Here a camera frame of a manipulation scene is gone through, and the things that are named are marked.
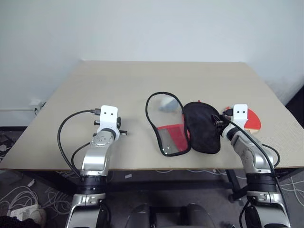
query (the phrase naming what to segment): table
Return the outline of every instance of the table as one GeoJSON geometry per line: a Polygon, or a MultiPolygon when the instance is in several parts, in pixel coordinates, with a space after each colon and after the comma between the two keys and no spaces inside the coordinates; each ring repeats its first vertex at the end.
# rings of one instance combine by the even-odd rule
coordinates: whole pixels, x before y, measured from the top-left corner
{"type": "MultiPolygon", "coordinates": [[[[122,130],[113,145],[112,170],[239,169],[241,160],[221,139],[217,154],[190,151],[177,157],[161,155],[145,116],[145,102],[158,91],[175,94],[185,105],[201,100],[218,111],[248,104],[262,122],[256,134],[281,154],[280,168],[304,166],[304,130],[261,78],[245,63],[82,61],[62,83],[25,130],[0,169],[68,170],[57,145],[58,127],[68,115],[112,105],[118,107],[122,130]]],[[[68,157],[90,141],[98,116],[82,114],[65,125],[63,148],[68,157]]],[[[76,157],[80,167],[85,150],[76,157]]]]}

